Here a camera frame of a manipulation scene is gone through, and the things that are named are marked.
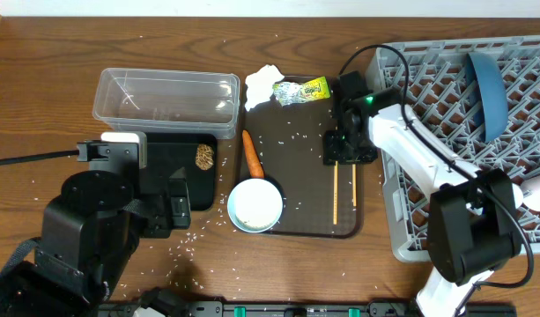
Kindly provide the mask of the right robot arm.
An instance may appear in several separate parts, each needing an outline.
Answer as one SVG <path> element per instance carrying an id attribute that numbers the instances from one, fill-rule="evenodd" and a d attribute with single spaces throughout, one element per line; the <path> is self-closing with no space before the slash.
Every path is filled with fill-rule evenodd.
<path id="1" fill-rule="evenodd" d="M 394 88 L 372 92 L 362 75 L 338 76 L 323 137 L 326 166 L 367 164 L 387 153 L 429 203 L 427 251 L 433 264 L 415 302 L 424 316 L 464 316 L 474 291 L 529 249 L 517 220 L 522 192 L 500 169 L 460 158 L 417 118 Z"/>

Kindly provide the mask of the yellow foil snack wrapper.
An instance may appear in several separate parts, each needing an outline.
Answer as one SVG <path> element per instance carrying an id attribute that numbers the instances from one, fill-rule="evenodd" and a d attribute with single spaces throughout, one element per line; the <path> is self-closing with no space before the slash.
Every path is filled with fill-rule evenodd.
<path id="1" fill-rule="evenodd" d="M 326 77 L 318 77 L 306 83 L 280 82 L 274 84 L 273 94 L 282 107 L 303 104 L 330 97 L 330 89 Z"/>

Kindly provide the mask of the white tissue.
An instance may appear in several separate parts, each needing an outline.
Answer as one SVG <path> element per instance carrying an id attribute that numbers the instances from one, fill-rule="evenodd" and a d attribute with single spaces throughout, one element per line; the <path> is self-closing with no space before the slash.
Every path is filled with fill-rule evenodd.
<path id="1" fill-rule="evenodd" d="M 246 77 L 246 111 L 250 111 L 258 104 L 268 102 L 273 95 L 273 85 L 282 81 L 285 76 L 277 66 L 266 64 L 257 72 Z"/>

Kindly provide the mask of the pink cup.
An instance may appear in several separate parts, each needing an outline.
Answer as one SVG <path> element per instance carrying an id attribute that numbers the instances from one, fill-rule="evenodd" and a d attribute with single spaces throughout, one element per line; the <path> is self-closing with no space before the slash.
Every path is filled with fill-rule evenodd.
<path id="1" fill-rule="evenodd" d="M 540 175 L 525 180 L 521 184 L 523 204 L 529 209 L 540 212 Z"/>

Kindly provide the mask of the dark blue plate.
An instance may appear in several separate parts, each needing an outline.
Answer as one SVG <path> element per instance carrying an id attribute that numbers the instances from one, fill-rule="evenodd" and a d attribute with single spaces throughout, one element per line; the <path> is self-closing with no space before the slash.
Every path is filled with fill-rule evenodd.
<path id="1" fill-rule="evenodd" d="M 477 83 L 472 101 L 481 102 L 482 114 L 475 114 L 474 122 L 479 127 L 484 125 L 481 137 L 489 143 L 504 133 L 508 123 L 506 89 L 497 61 L 485 53 L 468 53 L 466 82 Z"/>

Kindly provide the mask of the orange carrot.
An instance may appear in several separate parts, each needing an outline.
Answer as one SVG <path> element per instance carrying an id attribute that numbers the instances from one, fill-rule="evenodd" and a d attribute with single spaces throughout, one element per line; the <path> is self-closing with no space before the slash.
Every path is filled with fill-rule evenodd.
<path id="1" fill-rule="evenodd" d="M 247 130 L 242 131 L 242 142 L 250 176 L 252 178 L 263 179 L 263 167 L 257 156 L 252 137 Z"/>

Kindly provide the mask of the brown patterned cookie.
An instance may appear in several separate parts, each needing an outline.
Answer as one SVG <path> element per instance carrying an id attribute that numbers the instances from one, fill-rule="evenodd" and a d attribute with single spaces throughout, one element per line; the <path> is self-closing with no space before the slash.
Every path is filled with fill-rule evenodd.
<path id="1" fill-rule="evenodd" d="M 211 169 L 214 165 L 215 152 L 213 148 L 207 144 L 199 144 L 196 149 L 196 166 L 203 171 Z"/>

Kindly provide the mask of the wooden chopstick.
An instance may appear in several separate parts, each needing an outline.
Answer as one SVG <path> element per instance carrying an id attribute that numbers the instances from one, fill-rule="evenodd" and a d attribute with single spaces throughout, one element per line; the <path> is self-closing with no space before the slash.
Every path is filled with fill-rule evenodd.
<path id="1" fill-rule="evenodd" d="M 338 219 L 338 167 L 339 164 L 335 161 L 333 170 L 333 225 L 337 225 Z"/>
<path id="2" fill-rule="evenodd" d="M 351 165 L 351 186 L 352 186 L 352 206 L 357 207 L 357 166 L 355 164 Z"/>

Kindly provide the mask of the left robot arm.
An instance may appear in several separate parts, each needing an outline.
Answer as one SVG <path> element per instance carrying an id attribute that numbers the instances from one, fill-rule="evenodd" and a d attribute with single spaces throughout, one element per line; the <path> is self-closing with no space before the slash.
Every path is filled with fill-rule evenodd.
<path id="1" fill-rule="evenodd" d="M 118 173 L 68 178 L 44 210 L 41 236 L 22 242 L 0 272 L 0 316 L 95 316 L 139 241 L 190 226 L 184 169 L 157 194 Z"/>

